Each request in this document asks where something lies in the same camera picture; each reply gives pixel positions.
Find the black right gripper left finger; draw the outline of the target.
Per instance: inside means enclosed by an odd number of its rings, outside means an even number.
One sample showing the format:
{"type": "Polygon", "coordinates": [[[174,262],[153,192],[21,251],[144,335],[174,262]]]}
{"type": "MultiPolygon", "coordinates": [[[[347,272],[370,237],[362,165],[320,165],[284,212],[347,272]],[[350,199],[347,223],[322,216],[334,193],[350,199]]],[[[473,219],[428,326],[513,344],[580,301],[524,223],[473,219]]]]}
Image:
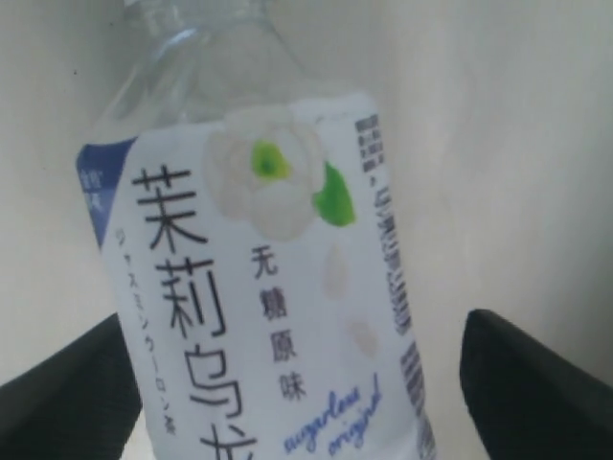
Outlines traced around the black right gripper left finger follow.
{"type": "Polygon", "coordinates": [[[1,386],[4,459],[119,459],[142,410],[117,315],[1,386]]]}

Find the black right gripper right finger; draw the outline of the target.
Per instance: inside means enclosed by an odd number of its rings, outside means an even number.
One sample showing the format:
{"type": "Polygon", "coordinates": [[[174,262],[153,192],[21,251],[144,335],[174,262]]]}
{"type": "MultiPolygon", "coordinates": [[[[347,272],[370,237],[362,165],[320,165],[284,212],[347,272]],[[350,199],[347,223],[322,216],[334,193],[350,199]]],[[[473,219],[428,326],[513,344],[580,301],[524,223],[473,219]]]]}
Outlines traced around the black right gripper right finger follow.
{"type": "Polygon", "coordinates": [[[467,315],[459,377],[489,458],[611,458],[611,387],[499,314],[467,315]]]}

